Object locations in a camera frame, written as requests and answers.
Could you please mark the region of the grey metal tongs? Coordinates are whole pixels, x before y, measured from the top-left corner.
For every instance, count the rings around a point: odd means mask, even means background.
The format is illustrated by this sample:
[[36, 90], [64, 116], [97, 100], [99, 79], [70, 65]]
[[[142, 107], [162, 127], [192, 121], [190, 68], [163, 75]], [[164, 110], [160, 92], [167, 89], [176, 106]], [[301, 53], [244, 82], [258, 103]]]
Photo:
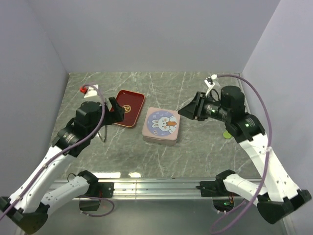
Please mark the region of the grey metal tongs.
[[98, 131], [98, 137], [101, 140], [101, 142], [105, 143], [107, 139], [107, 126], [104, 126], [101, 130]]

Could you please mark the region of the silver tin lid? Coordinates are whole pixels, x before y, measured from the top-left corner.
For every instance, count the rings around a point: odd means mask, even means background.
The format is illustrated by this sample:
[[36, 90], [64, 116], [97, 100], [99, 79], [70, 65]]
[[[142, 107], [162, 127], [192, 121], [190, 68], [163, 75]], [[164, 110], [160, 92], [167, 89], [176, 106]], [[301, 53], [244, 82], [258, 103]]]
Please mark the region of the silver tin lid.
[[177, 111], [150, 107], [147, 110], [142, 135], [151, 138], [177, 140], [180, 115]]

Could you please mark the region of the pink cookie tin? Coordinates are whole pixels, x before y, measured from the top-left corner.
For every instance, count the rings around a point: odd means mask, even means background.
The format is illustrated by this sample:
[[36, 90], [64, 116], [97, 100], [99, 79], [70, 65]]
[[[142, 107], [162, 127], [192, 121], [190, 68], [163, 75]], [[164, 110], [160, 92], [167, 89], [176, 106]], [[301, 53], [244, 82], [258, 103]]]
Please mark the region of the pink cookie tin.
[[163, 144], [163, 145], [168, 145], [168, 146], [174, 146], [177, 143], [177, 140], [158, 139], [158, 138], [151, 138], [151, 137], [146, 137], [146, 136], [143, 136], [143, 140], [146, 142], [158, 143], [158, 144]]

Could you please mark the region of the green round cookie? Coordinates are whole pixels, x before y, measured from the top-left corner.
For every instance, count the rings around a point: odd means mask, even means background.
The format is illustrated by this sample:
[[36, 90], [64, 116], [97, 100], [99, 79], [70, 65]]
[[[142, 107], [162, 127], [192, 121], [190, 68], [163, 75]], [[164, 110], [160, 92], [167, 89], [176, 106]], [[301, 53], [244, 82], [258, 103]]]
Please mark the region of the green round cookie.
[[225, 132], [223, 133], [223, 137], [224, 137], [225, 139], [230, 139], [230, 138], [232, 138], [232, 135], [231, 135], [229, 132], [225, 131]]

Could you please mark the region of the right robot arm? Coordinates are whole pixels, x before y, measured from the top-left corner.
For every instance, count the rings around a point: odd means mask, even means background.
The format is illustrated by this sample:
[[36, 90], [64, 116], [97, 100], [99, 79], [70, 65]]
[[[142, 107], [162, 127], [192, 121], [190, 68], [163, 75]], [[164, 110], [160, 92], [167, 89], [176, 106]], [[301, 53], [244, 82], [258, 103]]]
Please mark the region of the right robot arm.
[[240, 88], [225, 86], [216, 101], [211, 95], [197, 92], [193, 100], [178, 114], [191, 120], [207, 118], [224, 122], [227, 132], [248, 154], [258, 173], [266, 173], [261, 189], [232, 170], [216, 175], [213, 183], [201, 182], [202, 196], [226, 196], [234, 193], [256, 205], [262, 218], [274, 224], [311, 200], [312, 196], [300, 187], [285, 171], [274, 151], [268, 147], [265, 129], [252, 114], [246, 112], [245, 95]]

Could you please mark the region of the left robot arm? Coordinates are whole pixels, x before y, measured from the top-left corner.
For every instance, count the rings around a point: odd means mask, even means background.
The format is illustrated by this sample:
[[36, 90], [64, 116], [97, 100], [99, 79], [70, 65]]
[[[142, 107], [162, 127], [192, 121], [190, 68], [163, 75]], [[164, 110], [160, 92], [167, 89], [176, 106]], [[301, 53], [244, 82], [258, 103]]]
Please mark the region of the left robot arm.
[[123, 121], [124, 108], [114, 97], [110, 97], [109, 101], [111, 109], [105, 103], [82, 103], [75, 117], [58, 132], [44, 159], [23, 185], [10, 196], [1, 197], [2, 215], [9, 217], [26, 234], [36, 233], [52, 213], [76, 197], [91, 198], [97, 202], [103, 197], [112, 197], [113, 187], [103, 189], [99, 179], [87, 170], [49, 191], [59, 174], [90, 145], [99, 129]]

